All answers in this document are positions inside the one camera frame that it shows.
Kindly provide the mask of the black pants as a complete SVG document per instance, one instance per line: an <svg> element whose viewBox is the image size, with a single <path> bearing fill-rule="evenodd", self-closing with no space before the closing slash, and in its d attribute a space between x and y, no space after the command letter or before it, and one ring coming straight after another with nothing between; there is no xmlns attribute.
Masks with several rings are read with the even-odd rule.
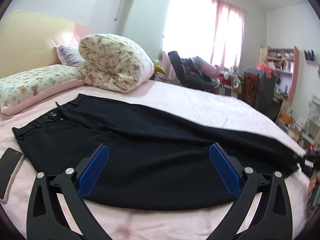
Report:
<svg viewBox="0 0 320 240"><path fill-rule="evenodd" d="M233 202L209 158L214 143L262 174L288 177L298 168L293 150L276 139L84 94L12 131L35 170L48 175L106 145L109 160L87 199L121 208L192 210Z"/></svg>

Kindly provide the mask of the smartphone in beige case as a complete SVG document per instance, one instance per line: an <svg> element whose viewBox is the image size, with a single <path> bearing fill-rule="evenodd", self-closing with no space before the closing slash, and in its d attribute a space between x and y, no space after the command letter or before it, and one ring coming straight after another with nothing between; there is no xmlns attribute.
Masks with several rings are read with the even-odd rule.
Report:
<svg viewBox="0 0 320 240"><path fill-rule="evenodd" d="M24 161L24 155L17 150L7 148L1 156L0 163L0 198L6 203L17 172Z"/></svg>

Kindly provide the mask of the white small rack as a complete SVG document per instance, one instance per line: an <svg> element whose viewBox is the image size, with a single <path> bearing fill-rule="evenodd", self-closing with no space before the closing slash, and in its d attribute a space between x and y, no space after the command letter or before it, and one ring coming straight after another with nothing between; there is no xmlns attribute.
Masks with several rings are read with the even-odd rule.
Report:
<svg viewBox="0 0 320 240"><path fill-rule="evenodd" d="M319 129L320 129L320 103L319 98L315 95L309 101L309 113L306 122L302 128L302 133L298 140L298 144L303 147L306 142L308 145L319 145Z"/></svg>

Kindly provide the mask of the long floral pillow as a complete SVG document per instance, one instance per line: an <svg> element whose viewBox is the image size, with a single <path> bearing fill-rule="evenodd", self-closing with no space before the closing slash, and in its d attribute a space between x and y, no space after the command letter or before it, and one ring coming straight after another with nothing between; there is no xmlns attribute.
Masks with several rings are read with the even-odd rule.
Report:
<svg viewBox="0 0 320 240"><path fill-rule="evenodd" d="M75 67L55 64L1 78L1 113L15 115L52 96L84 85Z"/></svg>

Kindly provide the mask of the dark wooden chair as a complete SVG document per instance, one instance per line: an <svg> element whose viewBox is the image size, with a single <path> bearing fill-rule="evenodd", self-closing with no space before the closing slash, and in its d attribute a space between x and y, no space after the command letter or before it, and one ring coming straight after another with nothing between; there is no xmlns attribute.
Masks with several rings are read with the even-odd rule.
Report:
<svg viewBox="0 0 320 240"><path fill-rule="evenodd" d="M254 75L253 73L245 72L242 98L244 102L246 102L250 106L254 106L258 82L259 82L258 74Z"/></svg>

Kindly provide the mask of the pink bookshelf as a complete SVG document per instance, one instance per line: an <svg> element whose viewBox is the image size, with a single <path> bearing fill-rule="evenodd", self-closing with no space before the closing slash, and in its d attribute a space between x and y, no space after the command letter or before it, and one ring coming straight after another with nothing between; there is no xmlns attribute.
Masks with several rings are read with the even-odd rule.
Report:
<svg viewBox="0 0 320 240"><path fill-rule="evenodd" d="M274 93L281 99L293 102L299 71L299 50L292 48L261 47L259 64L266 64L274 70L277 78Z"/></svg>

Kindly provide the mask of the purple patterned pillow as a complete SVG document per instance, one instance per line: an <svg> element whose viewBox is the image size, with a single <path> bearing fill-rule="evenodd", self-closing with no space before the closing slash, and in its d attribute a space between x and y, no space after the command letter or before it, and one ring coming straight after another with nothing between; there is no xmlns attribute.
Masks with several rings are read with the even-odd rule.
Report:
<svg viewBox="0 0 320 240"><path fill-rule="evenodd" d="M61 64L70 67L80 67L84 59L81 57L78 48L73 48L69 46L56 46L56 53Z"/></svg>

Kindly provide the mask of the dark clothes pile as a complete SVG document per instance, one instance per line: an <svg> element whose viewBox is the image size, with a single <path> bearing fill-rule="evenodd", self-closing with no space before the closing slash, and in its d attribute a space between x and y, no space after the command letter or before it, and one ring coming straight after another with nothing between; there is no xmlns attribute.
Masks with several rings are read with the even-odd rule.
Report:
<svg viewBox="0 0 320 240"><path fill-rule="evenodd" d="M171 65L181 85L217 94L220 88L218 66L204 61L199 56L180 58L177 51L168 53Z"/></svg>

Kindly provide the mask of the rolled floral quilt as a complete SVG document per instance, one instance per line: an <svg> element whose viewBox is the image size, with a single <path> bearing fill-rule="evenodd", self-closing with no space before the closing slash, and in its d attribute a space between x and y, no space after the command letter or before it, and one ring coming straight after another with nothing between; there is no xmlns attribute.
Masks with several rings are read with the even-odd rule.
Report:
<svg viewBox="0 0 320 240"><path fill-rule="evenodd" d="M84 83L104 90L130 92L155 72L144 49L119 35L87 35L79 42L79 54L84 59L79 68Z"/></svg>

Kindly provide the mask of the pink curtain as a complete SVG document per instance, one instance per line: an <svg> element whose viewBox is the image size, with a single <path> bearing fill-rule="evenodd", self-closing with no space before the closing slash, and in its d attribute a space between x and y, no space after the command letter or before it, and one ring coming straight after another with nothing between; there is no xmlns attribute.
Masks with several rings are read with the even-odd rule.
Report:
<svg viewBox="0 0 320 240"><path fill-rule="evenodd" d="M175 34L184 49L230 69L241 61L245 13L225 0L172 0L178 9Z"/></svg>

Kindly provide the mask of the yellow plush toy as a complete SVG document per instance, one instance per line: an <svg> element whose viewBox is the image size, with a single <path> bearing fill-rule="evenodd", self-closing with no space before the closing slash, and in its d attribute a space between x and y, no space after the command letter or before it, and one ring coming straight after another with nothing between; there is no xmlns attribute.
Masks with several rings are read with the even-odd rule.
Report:
<svg viewBox="0 0 320 240"><path fill-rule="evenodd" d="M159 65L159 64L154 64L154 73L160 73L160 74L164 74L167 75L167 73L165 72L165 70Z"/></svg>

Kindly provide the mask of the white wall shelf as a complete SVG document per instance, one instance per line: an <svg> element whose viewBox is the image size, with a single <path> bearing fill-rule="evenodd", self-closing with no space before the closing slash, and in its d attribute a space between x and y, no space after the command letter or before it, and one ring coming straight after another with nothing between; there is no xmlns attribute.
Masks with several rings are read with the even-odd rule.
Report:
<svg viewBox="0 0 320 240"><path fill-rule="evenodd" d="M313 50L305 50L304 51L304 57L305 57L306 63L317 64L316 55L315 55L315 52Z"/></svg>

